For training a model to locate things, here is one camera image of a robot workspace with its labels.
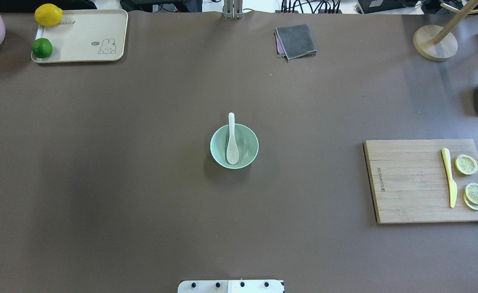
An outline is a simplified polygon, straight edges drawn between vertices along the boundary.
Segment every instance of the gray cloth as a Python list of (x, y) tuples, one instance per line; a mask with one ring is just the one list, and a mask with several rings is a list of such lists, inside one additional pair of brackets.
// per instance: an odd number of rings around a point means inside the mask
[(275, 32), (288, 60), (317, 52), (309, 24), (283, 26), (275, 28)]

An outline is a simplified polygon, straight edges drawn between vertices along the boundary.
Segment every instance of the green bowl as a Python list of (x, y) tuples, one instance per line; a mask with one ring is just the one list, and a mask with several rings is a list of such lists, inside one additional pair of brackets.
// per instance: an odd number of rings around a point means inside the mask
[(229, 136), (228, 125), (219, 128), (213, 134), (210, 140), (210, 152), (215, 161), (228, 169), (241, 169), (250, 165), (259, 152), (259, 141), (255, 133), (244, 125), (235, 125), (235, 142), (237, 143), (237, 149), (239, 149), (239, 161), (235, 165), (229, 164), (226, 160), (226, 146), (228, 146)]

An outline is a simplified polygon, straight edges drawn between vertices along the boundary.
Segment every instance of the yellow knife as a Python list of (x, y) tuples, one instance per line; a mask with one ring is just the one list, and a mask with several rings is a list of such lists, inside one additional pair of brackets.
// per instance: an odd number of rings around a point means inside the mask
[(442, 158), (445, 165), (445, 172), (447, 173), (447, 181), (449, 182), (449, 206), (454, 208), (456, 204), (456, 193), (458, 185), (453, 179), (453, 170), (451, 170), (451, 153), (447, 148), (442, 149)]

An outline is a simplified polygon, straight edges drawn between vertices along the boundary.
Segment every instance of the spoon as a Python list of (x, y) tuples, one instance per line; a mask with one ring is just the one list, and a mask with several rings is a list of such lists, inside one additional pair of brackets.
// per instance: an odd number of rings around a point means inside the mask
[(239, 161), (239, 150), (235, 142), (235, 115), (232, 112), (228, 114), (228, 129), (230, 130), (230, 139), (226, 147), (226, 160), (231, 165), (235, 165)]

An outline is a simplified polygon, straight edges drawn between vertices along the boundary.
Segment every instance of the lime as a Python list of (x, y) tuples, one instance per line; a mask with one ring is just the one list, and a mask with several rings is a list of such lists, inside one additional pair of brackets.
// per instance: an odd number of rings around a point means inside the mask
[(33, 53), (38, 58), (47, 58), (53, 53), (53, 45), (51, 45), (51, 42), (44, 37), (35, 39), (32, 48)]
[(478, 171), (478, 164), (476, 161), (467, 155), (459, 155), (454, 159), (454, 165), (460, 173), (465, 175), (472, 175)]
[(465, 187), (464, 196), (466, 196), (471, 203), (478, 204), (478, 184), (467, 184), (467, 186)]
[(475, 211), (478, 211), (478, 204), (470, 202), (466, 195), (464, 195), (464, 202), (469, 208), (472, 208)]
[(35, 22), (41, 26), (55, 26), (62, 20), (62, 9), (55, 4), (47, 3), (35, 11)]

